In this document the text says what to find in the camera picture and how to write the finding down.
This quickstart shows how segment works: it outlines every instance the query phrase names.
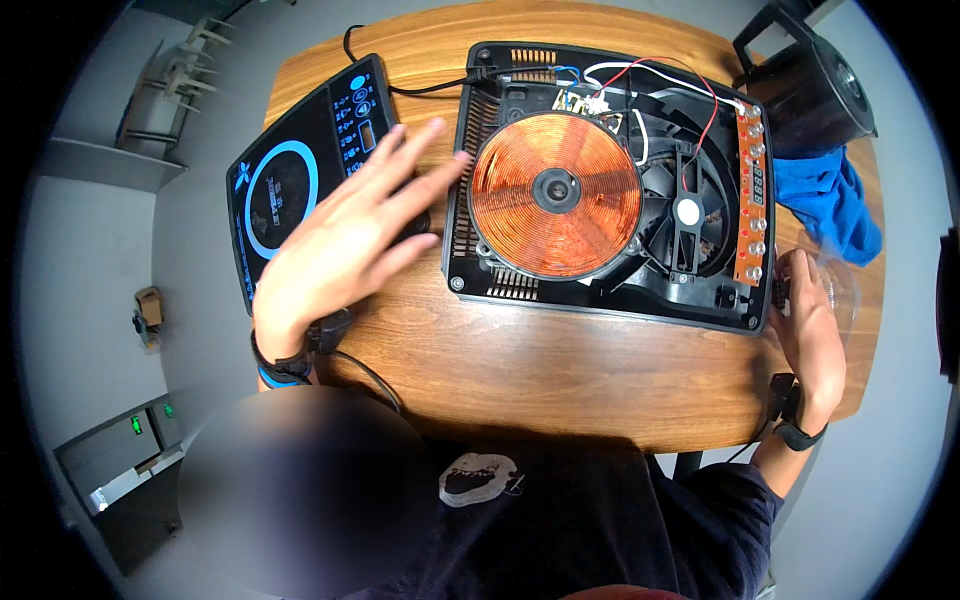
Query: orange circuit board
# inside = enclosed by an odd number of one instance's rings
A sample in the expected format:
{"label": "orange circuit board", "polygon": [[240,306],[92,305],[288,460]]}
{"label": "orange circuit board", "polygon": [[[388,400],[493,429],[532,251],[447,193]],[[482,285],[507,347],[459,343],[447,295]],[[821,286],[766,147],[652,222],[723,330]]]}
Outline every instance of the orange circuit board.
{"label": "orange circuit board", "polygon": [[736,260],[733,278],[757,287],[763,273],[763,255],[767,248],[766,152],[763,144],[763,119],[760,107],[746,105],[745,114],[736,117],[740,148],[740,220],[736,236]]}

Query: blue towel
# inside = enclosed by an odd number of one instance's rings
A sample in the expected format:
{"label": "blue towel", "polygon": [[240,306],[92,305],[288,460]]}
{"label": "blue towel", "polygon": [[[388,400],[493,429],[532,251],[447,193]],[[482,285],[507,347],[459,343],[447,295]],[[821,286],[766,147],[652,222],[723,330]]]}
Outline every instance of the blue towel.
{"label": "blue towel", "polygon": [[863,183],[843,147],[817,158],[774,158],[777,202],[793,211],[821,246],[832,240],[844,260],[865,267],[883,236],[863,202]]}

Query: black t-shirt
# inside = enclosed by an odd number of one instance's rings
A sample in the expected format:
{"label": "black t-shirt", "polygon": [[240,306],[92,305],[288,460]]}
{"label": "black t-shirt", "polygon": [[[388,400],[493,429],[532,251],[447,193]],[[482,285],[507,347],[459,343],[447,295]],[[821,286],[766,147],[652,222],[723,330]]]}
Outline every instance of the black t-shirt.
{"label": "black t-shirt", "polygon": [[608,584],[753,599],[783,504],[748,465],[675,482],[638,453],[504,445],[445,463],[419,554],[350,600],[556,600]]}

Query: wooden table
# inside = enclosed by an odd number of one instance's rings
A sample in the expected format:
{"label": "wooden table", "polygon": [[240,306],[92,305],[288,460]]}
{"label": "wooden table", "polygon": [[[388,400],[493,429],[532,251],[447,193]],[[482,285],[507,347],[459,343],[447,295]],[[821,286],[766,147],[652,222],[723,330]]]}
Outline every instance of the wooden table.
{"label": "wooden table", "polygon": [[[672,56],[730,84],[740,71],[731,43],[642,12],[560,2],[493,2],[415,12],[355,30],[356,56],[379,54],[391,84],[423,87],[464,76],[468,48],[484,40],[539,41]],[[336,37],[284,62],[264,128],[348,66]],[[394,96],[414,128],[441,115],[449,128],[424,158],[449,156],[460,88],[430,97]],[[850,146],[874,220],[883,226],[876,157],[869,140]],[[446,199],[431,208],[442,233]],[[803,227],[778,206],[780,251],[812,248]],[[415,426],[447,435],[591,436],[676,452],[746,442],[760,422],[773,372],[788,371],[768,327],[757,338],[626,318],[462,302],[440,271],[440,250],[372,297],[371,313],[341,349],[400,393]],[[834,419],[854,414],[874,360],[885,255],[854,270],[863,293],[847,349],[847,391]],[[342,376],[366,380],[353,367]]]}

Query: copper coil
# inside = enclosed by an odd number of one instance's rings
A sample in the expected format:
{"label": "copper coil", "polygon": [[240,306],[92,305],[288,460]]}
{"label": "copper coil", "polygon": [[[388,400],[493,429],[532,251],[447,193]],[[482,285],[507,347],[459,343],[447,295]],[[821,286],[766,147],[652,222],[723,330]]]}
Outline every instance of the copper coil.
{"label": "copper coil", "polygon": [[[580,200],[563,214],[541,208],[534,180],[564,169]],[[476,158],[470,214],[511,266],[555,280],[589,276],[630,242],[640,213],[633,159],[596,123],[561,112],[533,114],[497,131]]]}

